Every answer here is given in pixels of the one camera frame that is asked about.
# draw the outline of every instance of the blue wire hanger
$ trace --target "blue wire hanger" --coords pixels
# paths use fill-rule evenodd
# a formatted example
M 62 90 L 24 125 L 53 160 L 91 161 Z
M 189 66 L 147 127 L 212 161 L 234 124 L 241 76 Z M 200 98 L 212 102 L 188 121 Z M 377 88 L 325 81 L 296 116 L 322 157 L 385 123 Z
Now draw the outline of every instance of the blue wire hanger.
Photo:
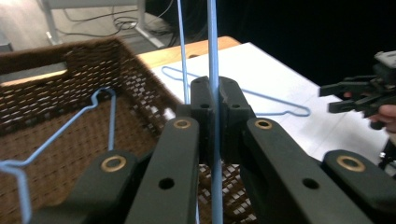
M 74 121 L 88 110 L 96 108 L 99 103 L 97 95 L 101 91 L 107 91 L 111 95 L 110 122 L 108 132 L 108 150 L 114 149 L 114 130 L 116 117 L 116 93 L 110 88 L 100 88 L 91 96 L 92 105 L 82 108 L 73 118 L 66 122 L 55 134 L 53 134 L 41 147 L 39 147 L 25 161 L 6 160 L 0 161 L 0 172 L 14 175 L 17 178 L 18 193 L 20 195 L 22 223 L 28 223 L 32 216 L 32 205 L 30 203 L 29 187 L 27 183 L 26 173 L 21 169 L 31 164 L 61 133 L 64 132 Z
M 171 71 L 174 71 L 174 72 L 181 73 L 180 70 L 178 70 L 176 68 L 173 68 L 173 67 L 170 67 L 170 66 L 163 66 L 163 68 L 162 68 L 163 74 L 166 75 L 167 77 L 170 77 L 170 78 L 172 78 L 173 80 L 176 80 L 176 81 L 183 81 L 183 78 L 174 77 L 174 76 L 170 75 L 167 72 L 167 70 L 171 70 Z M 200 77 L 200 76 L 195 75 L 193 73 L 187 73 L 187 75 L 191 76 L 191 77 Z M 296 112 L 291 111 L 291 110 L 285 110 L 285 111 L 282 111 L 282 112 L 272 112 L 272 113 L 256 112 L 256 116 L 282 116 L 282 115 L 286 115 L 286 114 L 291 114 L 291 115 L 293 115 L 295 117 L 308 117 L 308 116 L 311 115 L 311 110 L 308 107 L 306 107 L 306 106 L 297 105 L 297 104 L 294 104 L 294 103 L 291 103 L 291 102 L 288 102 L 288 101 L 284 101 L 284 100 L 281 100 L 281 99 L 278 99 L 278 98 L 275 98 L 275 97 L 272 97 L 272 96 L 269 96 L 269 95 L 261 94 L 261 93 L 258 93 L 258 92 L 255 92 L 255 91 L 250 91 L 250 90 L 247 90 L 247 89 L 242 89 L 241 88 L 241 90 L 242 90 L 242 92 L 244 92 L 246 94 L 258 96 L 258 97 L 260 97 L 262 99 L 271 100 L 271 101 L 274 101 L 274 102 L 277 102 L 277 103 L 280 103 L 280 104 L 283 104 L 283 105 L 291 105 L 291 106 L 294 106 L 294 107 L 297 107 L 299 109 L 304 110 L 304 113 L 296 113 Z

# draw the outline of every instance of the brown wicker basket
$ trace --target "brown wicker basket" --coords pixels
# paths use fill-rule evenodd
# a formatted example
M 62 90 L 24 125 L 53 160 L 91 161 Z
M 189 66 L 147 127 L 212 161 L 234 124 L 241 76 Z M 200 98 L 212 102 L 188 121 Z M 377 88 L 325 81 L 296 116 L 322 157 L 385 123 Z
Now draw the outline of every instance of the brown wicker basket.
M 0 86 L 0 160 L 24 160 L 82 107 L 100 87 L 117 92 L 115 148 L 136 156 L 155 146 L 174 97 L 118 38 L 101 38 L 54 47 L 0 54 L 0 76 L 65 63 L 59 76 Z M 107 150 L 109 101 L 85 113 L 24 170 L 33 209 L 60 203 L 90 161 Z M 255 220 L 237 166 L 224 169 L 226 223 Z M 21 222 L 18 188 L 0 173 L 0 223 Z M 210 172 L 201 166 L 202 223 L 210 223 Z

